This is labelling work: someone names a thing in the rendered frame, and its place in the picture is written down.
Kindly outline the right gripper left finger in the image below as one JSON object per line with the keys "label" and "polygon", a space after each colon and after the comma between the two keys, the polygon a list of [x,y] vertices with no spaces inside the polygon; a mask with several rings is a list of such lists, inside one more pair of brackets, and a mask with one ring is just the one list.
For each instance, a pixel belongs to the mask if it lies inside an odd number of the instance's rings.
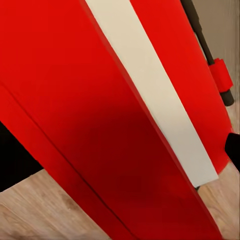
{"label": "right gripper left finger", "polygon": [[14,135],[0,139],[0,192],[10,178],[26,148]]}

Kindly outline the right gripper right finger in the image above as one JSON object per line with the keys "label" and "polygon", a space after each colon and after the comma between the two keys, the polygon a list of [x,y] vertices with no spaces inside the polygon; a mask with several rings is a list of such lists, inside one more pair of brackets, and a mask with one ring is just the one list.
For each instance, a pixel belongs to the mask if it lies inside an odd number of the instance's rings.
{"label": "right gripper right finger", "polygon": [[224,149],[240,172],[240,134],[229,133]]}

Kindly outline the radio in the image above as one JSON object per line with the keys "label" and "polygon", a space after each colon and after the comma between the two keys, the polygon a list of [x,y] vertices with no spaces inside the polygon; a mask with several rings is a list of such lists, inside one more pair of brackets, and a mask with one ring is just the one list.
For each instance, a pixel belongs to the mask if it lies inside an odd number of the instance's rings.
{"label": "radio", "polygon": [[235,103],[192,0],[0,0],[0,122],[111,240],[223,240],[198,193]]}

